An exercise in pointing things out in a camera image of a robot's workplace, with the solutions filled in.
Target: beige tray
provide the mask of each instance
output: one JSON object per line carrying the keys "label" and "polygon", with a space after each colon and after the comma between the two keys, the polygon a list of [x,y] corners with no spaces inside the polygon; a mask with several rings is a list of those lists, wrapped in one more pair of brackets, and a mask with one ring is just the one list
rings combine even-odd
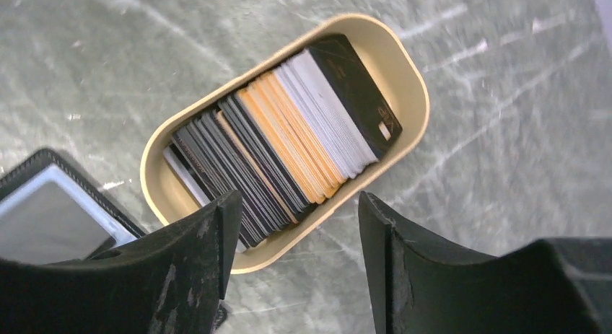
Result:
{"label": "beige tray", "polygon": [[342,203],[404,157],[421,140],[429,120],[429,96],[421,74],[416,70],[400,40],[389,27],[367,15],[342,14],[334,17],[281,49],[254,69],[166,120],[155,131],[144,149],[140,168],[142,190],[157,218],[164,225],[168,225],[193,213],[198,205],[172,173],[162,156],[163,149],[170,142],[172,132],[206,106],[275,67],[315,39],[331,33],[345,34],[351,41],[399,119],[403,132],[380,162],[369,166],[356,179],[345,183],[332,198],[320,205],[301,224],[274,233],[259,246],[236,254],[232,267],[233,274],[249,273],[273,263],[325,221]]}

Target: stack of cards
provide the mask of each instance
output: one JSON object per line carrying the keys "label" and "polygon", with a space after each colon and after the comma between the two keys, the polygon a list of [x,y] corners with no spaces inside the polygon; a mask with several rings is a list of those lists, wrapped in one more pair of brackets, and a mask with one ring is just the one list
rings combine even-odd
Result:
{"label": "stack of cards", "polygon": [[202,206],[241,191],[241,251],[299,223],[401,131],[351,43],[332,35],[196,116],[165,158]]}

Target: marble countertop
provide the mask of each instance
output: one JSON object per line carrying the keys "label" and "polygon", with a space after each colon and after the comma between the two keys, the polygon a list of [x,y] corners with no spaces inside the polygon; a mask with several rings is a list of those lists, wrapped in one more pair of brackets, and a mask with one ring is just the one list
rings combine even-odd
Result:
{"label": "marble countertop", "polygon": [[[138,222],[155,128],[340,12],[391,26],[432,104],[367,190],[500,255],[612,235],[612,61],[593,0],[0,0],[0,172],[65,149]],[[373,333],[357,198],[255,273],[220,333]]]}

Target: gray marble surface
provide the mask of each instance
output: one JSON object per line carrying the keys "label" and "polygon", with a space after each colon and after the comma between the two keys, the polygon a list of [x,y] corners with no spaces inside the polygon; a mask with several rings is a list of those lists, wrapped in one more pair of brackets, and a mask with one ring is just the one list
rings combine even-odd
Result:
{"label": "gray marble surface", "polygon": [[[68,150],[147,229],[149,136],[339,12],[390,25],[432,103],[424,140],[368,190],[483,252],[612,235],[612,72],[593,0],[0,0],[0,172]],[[357,199],[233,276],[221,333],[373,333]]]}

